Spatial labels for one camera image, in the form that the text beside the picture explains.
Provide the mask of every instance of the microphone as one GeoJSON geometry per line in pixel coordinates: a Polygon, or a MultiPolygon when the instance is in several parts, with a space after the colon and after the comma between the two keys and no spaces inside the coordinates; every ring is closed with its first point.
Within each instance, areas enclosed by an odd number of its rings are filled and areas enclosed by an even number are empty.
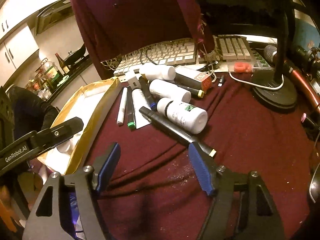
{"type": "MultiPolygon", "coordinates": [[[[268,45],[264,48],[264,56],[267,62],[275,65],[277,62],[277,48],[268,45]]],[[[284,58],[283,74],[306,96],[315,111],[320,114],[320,98],[311,86],[310,82],[303,76],[300,69],[287,57],[284,58]]]]}

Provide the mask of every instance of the red fabric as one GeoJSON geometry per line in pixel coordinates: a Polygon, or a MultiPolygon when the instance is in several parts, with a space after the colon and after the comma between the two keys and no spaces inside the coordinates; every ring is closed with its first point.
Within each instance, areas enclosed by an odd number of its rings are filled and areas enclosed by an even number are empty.
{"type": "MultiPolygon", "coordinates": [[[[195,0],[71,0],[76,21],[97,71],[100,62],[153,43],[193,37],[203,41],[200,7],[195,0]]],[[[208,50],[214,41],[209,30],[208,50]]]]}
{"type": "MultiPolygon", "coordinates": [[[[217,150],[218,164],[262,175],[289,237],[308,215],[312,142],[300,124],[304,100],[299,97],[293,113],[278,114],[259,104],[246,85],[225,76],[221,88],[215,83],[203,99],[191,101],[208,112],[200,137],[217,150]]],[[[99,201],[111,234],[118,240],[196,239],[211,198],[201,191],[188,152],[152,125],[132,132],[125,125],[118,127],[120,97],[87,160],[91,164],[111,142],[121,146],[110,187],[99,201]]]]}

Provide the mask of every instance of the marker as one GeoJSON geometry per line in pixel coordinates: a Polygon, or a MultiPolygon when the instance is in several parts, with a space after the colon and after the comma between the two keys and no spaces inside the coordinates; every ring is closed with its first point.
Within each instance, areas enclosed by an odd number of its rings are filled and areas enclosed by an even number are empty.
{"type": "Polygon", "coordinates": [[[124,122],[124,112],[125,112],[125,106],[127,103],[127,93],[128,93],[128,89],[123,88],[120,107],[119,107],[119,113],[118,113],[118,119],[117,119],[118,126],[123,125],[123,122],[124,122]]]}
{"type": "Polygon", "coordinates": [[[183,88],[185,90],[190,91],[191,95],[194,95],[196,97],[203,98],[203,96],[204,96],[204,91],[203,90],[186,87],[186,86],[183,86],[183,85],[180,85],[180,84],[176,84],[176,85],[178,87],[181,87],[181,88],[183,88]]]}
{"type": "Polygon", "coordinates": [[[164,132],[166,135],[174,138],[182,145],[189,147],[189,144],[192,142],[197,142],[201,149],[210,157],[213,157],[216,154],[216,150],[212,149],[210,146],[201,142],[196,136],[193,136],[187,133],[182,128],[178,127],[174,123],[170,122],[169,119],[166,119],[164,116],[146,108],[141,107],[139,112],[145,116],[148,120],[151,121],[151,124],[157,127],[159,130],[164,132]]]}
{"type": "Polygon", "coordinates": [[[127,115],[128,115],[128,127],[130,130],[134,130],[136,128],[136,120],[134,116],[134,107],[132,100],[132,89],[130,86],[127,87],[127,115]]]}
{"type": "Polygon", "coordinates": [[[148,105],[150,106],[151,110],[153,111],[156,111],[157,110],[157,104],[156,102],[154,101],[151,93],[150,93],[150,90],[149,90],[149,87],[148,87],[148,84],[146,82],[146,80],[141,76],[139,77],[139,83],[141,85],[141,90],[148,102],[148,105]]]}

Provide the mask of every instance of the black pen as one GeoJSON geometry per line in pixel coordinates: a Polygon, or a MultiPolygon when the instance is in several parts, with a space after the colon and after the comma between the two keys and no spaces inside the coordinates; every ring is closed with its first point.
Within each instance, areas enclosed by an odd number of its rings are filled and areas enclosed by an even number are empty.
{"type": "Polygon", "coordinates": [[[143,95],[145,96],[148,105],[150,106],[151,110],[156,111],[157,110],[157,104],[155,102],[155,100],[153,99],[149,87],[148,87],[148,83],[146,82],[146,80],[141,76],[139,77],[139,83],[141,85],[141,90],[143,92],[143,95]]]}
{"type": "Polygon", "coordinates": [[[187,133],[182,128],[170,122],[169,119],[165,118],[164,116],[144,106],[139,109],[139,112],[149,121],[151,121],[152,125],[164,132],[166,135],[177,140],[182,145],[188,147],[190,143],[197,142],[200,148],[210,157],[214,157],[216,154],[217,151],[215,149],[200,141],[196,136],[187,133]]]}
{"type": "Polygon", "coordinates": [[[199,98],[203,98],[204,96],[204,91],[203,90],[199,90],[199,89],[194,89],[194,88],[190,88],[190,87],[186,87],[180,84],[176,84],[178,87],[181,87],[185,90],[190,91],[191,95],[197,96],[199,98]]]}
{"type": "Polygon", "coordinates": [[[127,93],[128,127],[130,128],[130,130],[134,130],[136,128],[136,118],[134,115],[132,89],[130,86],[128,86],[127,88],[128,88],[128,93],[127,93]]]}

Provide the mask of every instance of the green marker cap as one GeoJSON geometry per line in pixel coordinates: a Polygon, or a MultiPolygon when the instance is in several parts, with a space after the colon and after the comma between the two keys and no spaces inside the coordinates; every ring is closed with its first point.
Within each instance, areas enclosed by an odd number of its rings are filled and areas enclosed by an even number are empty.
{"type": "Polygon", "coordinates": [[[129,122],[129,123],[128,123],[128,127],[129,127],[130,129],[135,129],[135,128],[136,128],[136,124],[135,124],[134,122],[129,122]]]}

